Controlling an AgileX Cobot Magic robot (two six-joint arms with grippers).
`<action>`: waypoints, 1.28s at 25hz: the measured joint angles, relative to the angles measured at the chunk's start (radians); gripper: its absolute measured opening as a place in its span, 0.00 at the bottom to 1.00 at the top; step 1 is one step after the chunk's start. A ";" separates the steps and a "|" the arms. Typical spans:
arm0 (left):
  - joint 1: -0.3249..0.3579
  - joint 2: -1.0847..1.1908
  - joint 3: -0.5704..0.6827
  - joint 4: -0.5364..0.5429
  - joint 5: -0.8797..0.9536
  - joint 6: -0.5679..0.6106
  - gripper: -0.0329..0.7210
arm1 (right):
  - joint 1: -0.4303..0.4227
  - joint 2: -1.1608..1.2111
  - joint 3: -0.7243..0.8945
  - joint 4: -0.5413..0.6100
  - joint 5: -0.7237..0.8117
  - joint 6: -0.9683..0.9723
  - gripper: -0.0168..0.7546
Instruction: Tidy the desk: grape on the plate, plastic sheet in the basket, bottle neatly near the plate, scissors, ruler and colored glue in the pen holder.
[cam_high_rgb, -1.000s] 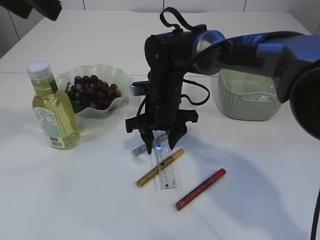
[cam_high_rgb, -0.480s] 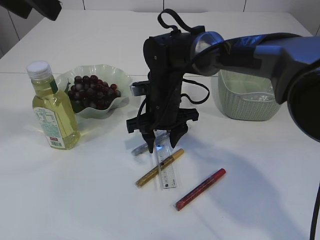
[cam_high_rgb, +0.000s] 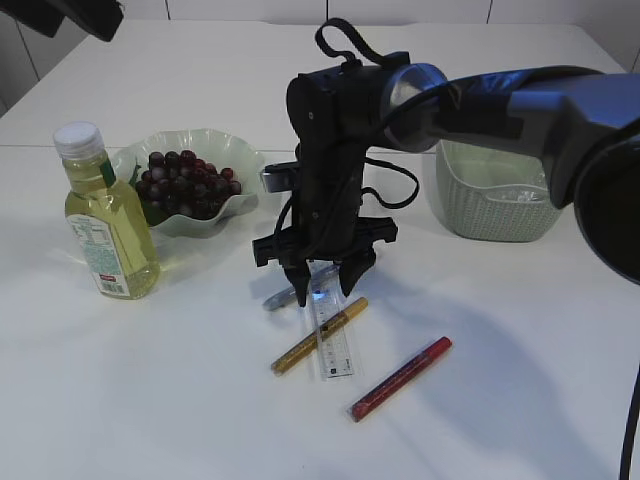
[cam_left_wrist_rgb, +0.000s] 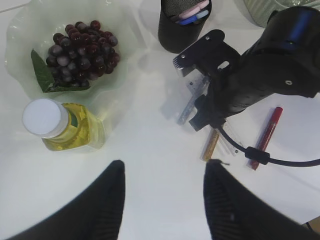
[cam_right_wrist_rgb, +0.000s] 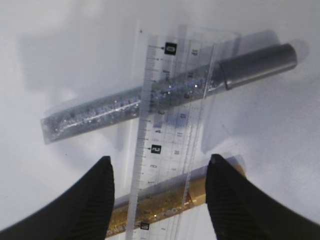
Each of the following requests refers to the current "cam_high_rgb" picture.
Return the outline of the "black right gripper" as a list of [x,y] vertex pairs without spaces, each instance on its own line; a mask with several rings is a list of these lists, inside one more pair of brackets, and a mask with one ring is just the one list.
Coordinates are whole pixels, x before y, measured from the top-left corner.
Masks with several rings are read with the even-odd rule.
[[256,239],[252,243],[255,264],[266,266],[277,260],[285,266],[286,278],[294,288],[299,306],[305,306],[311,273],[303,260],[324,260],[340,264],[339,282],[342,293],[348,297],[360,278],[375,264],[374,243],[396,241],[398,227],[390,217],[357,217],[317,238],[313,246],[309,231],[298,221],[284,227],[278,218],[271,235]]

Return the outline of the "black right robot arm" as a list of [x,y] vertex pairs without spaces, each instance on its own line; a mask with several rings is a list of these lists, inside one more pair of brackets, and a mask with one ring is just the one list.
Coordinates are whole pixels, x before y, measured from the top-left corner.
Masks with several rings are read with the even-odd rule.
[[576,66],[449,80],[406,54],[389,65],[345,63],[294,78],[286,107],[294,161],[272,165],[290,193],[271,235],[253,242],[258,266],[277,261],[304,302],[309,264],[339,267],[349,293],[392,242],[388,218],[359,214],[373,147],[418,153],[441,140],[520,154],[543,168],[552,205],[572,205],[593,252],[639,279],[639,78]]

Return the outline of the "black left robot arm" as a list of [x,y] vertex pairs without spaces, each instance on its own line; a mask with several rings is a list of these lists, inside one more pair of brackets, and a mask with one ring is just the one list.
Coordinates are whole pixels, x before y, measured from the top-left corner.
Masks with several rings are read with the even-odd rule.
[[49,38],[68,19],[104,42],[113,39],[124,19],[121,3],[112,0],[1,0],[1,12]]

